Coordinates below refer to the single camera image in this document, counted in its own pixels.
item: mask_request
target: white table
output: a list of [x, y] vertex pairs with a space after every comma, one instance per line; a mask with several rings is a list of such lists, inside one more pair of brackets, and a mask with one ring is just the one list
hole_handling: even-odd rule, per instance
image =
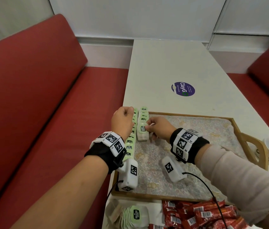
[[[190, 84], [195, 93], [176, 94], [171, 88], [176, 82]], [[200, 42], [134, 40], [123, 106], [147, 106], [153, 112], [231, 117], [241, 132], [258, 139], [269, 136], [269, 127]], [[133, 200], [121, 202], [138, 203]], [[160, 201], [142, 204], [151, 213], [151, 223], [161, 225]]]

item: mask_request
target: black cable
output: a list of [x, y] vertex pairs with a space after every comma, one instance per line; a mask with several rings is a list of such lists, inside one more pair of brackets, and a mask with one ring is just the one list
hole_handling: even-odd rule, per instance
[[[200, 181], [202, 181], [203, 184], [205, 184], [205, 182], [204, 182], [200, 177], [198, 177], [198, 176], [196, 176], [196, 175], [194, 175], [194, 174], [192, 174], [192, 173], [183, 172], [182, 174], [190, 174], [190, 175], [193, 175], [194, 177], [197, 177]], [[217, 205], [217, 207], [218, 207], [218, 210], [219, 210], [219, 212], [220, 212], [220, 215], [221, 215], [221, 217], [222, 217], [222, 221], [224, 222], [224, 226], [226, 227], [226, 229], [228, 229], [228, 227], [227, 227], [227, 225], [226, 225], [226, 222], [225, 222], [225, 220], [224, 220], [224, 216], [222, 215], [221, 209], [220, 209], [220, 207], [219, 207], [219, 205], [218, 205], [218, 203], [217, 203], [217, 200], [216, 200], [215, 196], [213, 195], [213, 192], [210, 190], [210, 188], [207, 186], [207, 184], [205, 184], [205, 186], [206, 186], [206, 188], [209, 190], [209, 192], [211, 192], [211, 194], [212, 194], [212, 196], [213, 196], [213, 199], [215, 200], [216, 205]]]
[[108, 198], [109, 198], [109, 195], [111, 194], [111, 191], [114, 189], [115, 185], [116, 185], [117, 183], [121, 183], [121, 182], [123, 182], [123, 181], [124, 181], [124, 180], [120, 180], [120, 181], [114, 183], [114, 185], [112, 186], [111, 190], [109, 191], [109, 194], [107, 195], [106, 202], [107, 202], [107, 200], [108, 200]]

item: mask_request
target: tray handle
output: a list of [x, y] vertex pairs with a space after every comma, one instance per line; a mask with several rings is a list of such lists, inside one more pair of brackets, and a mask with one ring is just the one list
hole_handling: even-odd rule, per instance
[[249, 149], [250, 154], [246, 154], [247, 158], [250, 162], [254, 163], [255, 165], [258, 165], [260, 168], [263, 168], [265, 170], [268, 170], [268, 164], [269, 164], [269, 150], [267, 149], [264, 142], [258, 140], [255, 137], [252, 137], [250, 135], [247, 135], [245, 133], [241, 133], [241, 137], [243, 141], [250, 142], [253, 145], [255, 145], [259, 151], [259, 160], [256, 159], [255, 155], [252, 153], [251, 149]]

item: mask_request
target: purple sticker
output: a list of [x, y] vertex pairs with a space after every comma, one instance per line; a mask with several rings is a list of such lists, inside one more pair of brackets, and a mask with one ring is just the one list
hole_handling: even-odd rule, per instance
[[176, 82], [172, 85], [172, 90], [180, 96], [192, 96], [195, 93], [195, 88], [184, 82]]

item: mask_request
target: hand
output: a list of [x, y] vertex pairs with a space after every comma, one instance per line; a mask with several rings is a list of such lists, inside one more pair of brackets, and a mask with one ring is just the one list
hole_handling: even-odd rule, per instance
[[152, 139], [156, 140], [156, 138], [164, 139], [167, 143], [170, 143], [170, 137], [172, 133], [176, 130], [171, 123], [168, 122], [164, 117], [151, 117], [147, 121], [147, 126], [145, 129], [148, 132], [153, 132]]
[[133, 107], [120, 107], [111, 118], [111, 131], [120, 135], [124, 142], [132, 132]]

